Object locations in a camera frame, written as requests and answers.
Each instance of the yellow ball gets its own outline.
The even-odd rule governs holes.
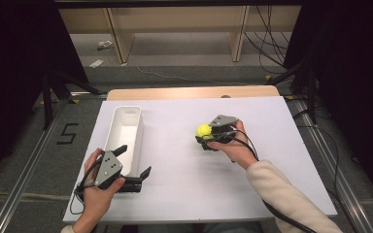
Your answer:
[[[201,124],[196,129],[196,136],[203,138],[204,140],[213,139],[211,134],[212,127],[209,124]]]

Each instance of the gray carpet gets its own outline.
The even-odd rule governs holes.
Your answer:
[[[207,86],[230,85],[236,83],[264,84],[265,75],[270,73],[260,67],[141,67],[142,70],[157,72],[166,77],[182,77],[191,80],[209,80],[225,84],[202,81],[186,81],[180,79],[165,79],[156,75],[141,73],[136,67],[99,67],[85,68],[90,83],[102,90],[114,88],[134,87],[165,87],[165,86]],[[266,67],[274,72],[283,71],[278,67]],[[74,85],[68,85],[71,90],[80,90]],[[288,85],[279,85],[282,93],[288,93]],[[62,222],[67,207],[67,200],[75,185],[76,177],[84,159],[86,146],[89,142],[102,99],[81,99],[78,104],[68,104],[56,123],[45,152],[38,163],[31,178],[25,195],[19,202],[17,209],[8,225],[7,232],[58,232],[65,225]],[[319,128],[330,134],[333,140],[323,134],[331,151],[338,150],[339,168],[347,177],[350,186],[363,205],[368,217],[373,223],[373,186],[360,168],[359,164],[351,160],[350,151],[337,125],[330,119],[323,103],[317,101]],[[289,101],[288,108],[293,115],[299,112],[297,101]],[[0,164],[0,207],[6,195],[12,190],[24,164],[33,151],[43,132],[44,110],[40,101],[34,106],[35,114],[24,125],[18,140],[14,142],[12,153],[6,156]],[[303,125],[301,116],[295,122]],[[65,125],[70,124],[67,133],[76,134],[73,143],[64,144],[71,140],[71,136],[62,136]],[[300,128],[309,153],[320,173],[322,181],[328,189],[333,191],[333,179],[322,161],[307,128]],[[50,198],[36,199],[31,194],[51,195]],[[339,216],[333,220],[344,232],[353,232],[352,226],[341,209],[341,203],[334,200]],[[262,223],[265,232],[279,232],[274,221],[266,220]],[[105,232],[114,232],[115,227],[102,225]]]

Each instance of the human hand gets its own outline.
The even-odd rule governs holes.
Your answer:
[[[241,120],[238,120],[235,123],[234,127],[238,130],[238,132],[235,135],[235,138],[247,144],[248,138],[243,134],[246,134],[244,123]],[[212,149],[222,150],[224,153],[226,153],[226,155],[228,155],[228,157],[232,161],[237,162],[241,167],[243,167],[246,170],[251,164],[257,162],[252,152],[247,147],[245,147],[244,145],[235,140],[232,140],[227,144],[210,142],[207,145]]]
[[[101,149],[94,151],[85,163],[85,173],[89,167],[96,161],[96,158],[101,153]],[[88,180],[95,180],[98,173],[99,165],[95,167],[88,175]],[[114,194],[125,183],[124,178],[116,179],[108,189],[102,190],[97,186],[90,186],[84,189],[85,208],[81,217],[72,226],[76,233],[90,232],[97,222],[107,213],[111,206]]]

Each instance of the floor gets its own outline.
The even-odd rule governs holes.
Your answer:
[[[275,72],[268,69],[274,68],[274,71],[280,69],[280,65],[277,63],[280,63],[280,59],[284,59],[280,52],[262,43],[255,33],[250,33],[248,36],[257,46],[262,47],[271,58],[278,62],[259,55],[259,52],[247,38],[244,38],[240,61],[233,62],[224,33],[139,34],[132,45],[129,59],[124,64],[117,62],[114,50],[97,50],[98,42],[111,40],[109,35],[71,35],[71,38],[81,62],[88,72],[96,71],[99,68],[132,67],[135,72],[139,72],[138,75],[140,76],[149,72],[149,69],[157,70],[158,72],[155,72],[156,76],[166,76],[160,74],[159,71],[165,72],[165,67],[181,67],[175,69],[175,72],[182,70],[182,74],[172,73],[172,76],[185,78],[185,74],[191,74],[185,72],[185,70],[197,69],[197,67],[202,69],[207,67],[229,67],[231,69],[262,67],[263,69],[257,77],[260,81],[268,76],[276,75]],[[258,33],[257,36],[263,38],[263,33]],[[274,33],[273,37],[277,44],[284,48],[288,44],[290,33]],[[281,49],[281,52],[285,55],[285,49]],[[103,61],[99,68],[93,68],[93,70],[88,68],[98,59]],[[277,85],[282,93],[287,93],[289,82],[290,80]],[[86,119],[76,119],[76,121],[80,121],[80,127],[77,130],[79,130],[78,133],[83,135],[81,143],[84,144],[85,140],[90,138],[90,127],[93,127],[93,122],[96,121],[96,114],[87,113],[87,110],[96,109],[102,101],[101,98],[83,98],[81,105],[68,105],[57,117],[59,125],[70,123],[71,121],[67,120],[72,120],[73,115],[88,115]],[[61,104],[56,104],[56,108],[60,108]],[[333,171],[338,171],[336,181],[341,199],[337,201],[334,198],[334,205],[337,207],[340,216],[336,217],[334,221],[345,232],[373,232],[373,186],[360,169],[359,164],[351,160],[352,152],[349,150],[342,132],[331,121],[330,113],[325,110],[324,103],[317,101],[316,105],[318,105],[317,116],[320,130],[300,127],[299,131],[306,145],[309,145],[309,152],[317,156],[313,160],[322,175],[325,186],[330,187],[331,191],[334,191],[332,188],[334,185]],[[288,107],[295,116],[305,109],[305,103],[288,100]],[[80,162],[73,164],[71,159],[81,161],[81,158],[74,154],[79,154],[82,148],[76,148],[75,146],[68,149],[63,148],[63,152],[56,159],[51,157],[50,154],[45,154],[44,151],[37,150],[37,146],[42,142],[42,137],[50,138],[49,142],[46,143],[48,145],[41,145],[44,147],[53,147],[53,145],[62,141],[63,139],[53,135],[61,135],[64,128],[55,126],[53,135],[43,135],[43,108],[39,100],[34,110],[35,114],[31,115],[29,123],[25,125],[24,131],[20,134],[23,137],[19,137],[18,141],[14,142],[13,155],[4,158],[0,164],[0,214],[2,214],[2,209],[5,208],[4,203],[6,203],[8,197],[15,197],[16,199],[18,195],[20,198],[17,208],[6,216],[10,221],[3,224],[0,232],[34,232],[36,229],[43,229],[43,232],[58,232],[64,225],[61,220],[69,200],[68,192],[65,194],[61,190],[70,190],[72,188],[71,183],[75,179],[74,176],[65,176],[64,171],[69,169],[71,174],[79,172],[77,164]],[[307,116],[296,117],[295,121],[298,125],[311,125]],[[31,155],[35,153],[42,153],[43,155],[42,157],[35,156],[37,160],[31,161]],[[62,159],[65,159],[64,163],[54,162],[55,160],[64,161]],[[26,170],[31,169],[31,175],[25,177],[25,179],[20,179],[23,176],[24,168]],[[59,172],[49,178],[49,170],[59,170]],[[20,185],[19,181],[24,182],[24,188],[20,193],[16,193],[14,186]],[[43,193],[43,189],[46,191],[44,192],[46,193],[45,196],[34,196],[34,193]],[[60,211],[58,213],[48,211],[53,208]],[[114,226],[102,225],[102,227],[103,232],[114,232],[115,229]],[[274,222],[271,220],[265,221],[263,227],[265,227],[265,232],[277,232]]]

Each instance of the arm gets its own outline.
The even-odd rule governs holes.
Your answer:
[[[245,133],[242,121],[238,121],[235,127]],[[246,136],[240,132],[235,137],[248,143]],[[257,161],[245,146],[235,141],[228,144],[212,142],[208,146],[222,150],[232,161],[247,170],[247,179],[255,191],[277,211],[317,232],[341,232],[334,222],[269,161]],[[299,232],[297,228],[278,218],[276,222],[282,232]]]
[[[90,155],[89,159],[85,163],[85,172],[89,169],[90,165],[95,162],[101,151],[101,149],[97,149]],[[93,169],[89,173],[87,178],[89,180],[94,180],[96,174],[97,169]],[[96,226],[102,216],[107,213],[108,209],[111,206],[111,201],[114,197],[114,194],[118,192],[118,190],[123,186],[124,183],[125,179],[119,178],[115,180],[106,190],[102,190],[96,186],[86,187],[84,190],[85,207],[83,213],[72,226],[64,227],[61,232],[90,232]]]

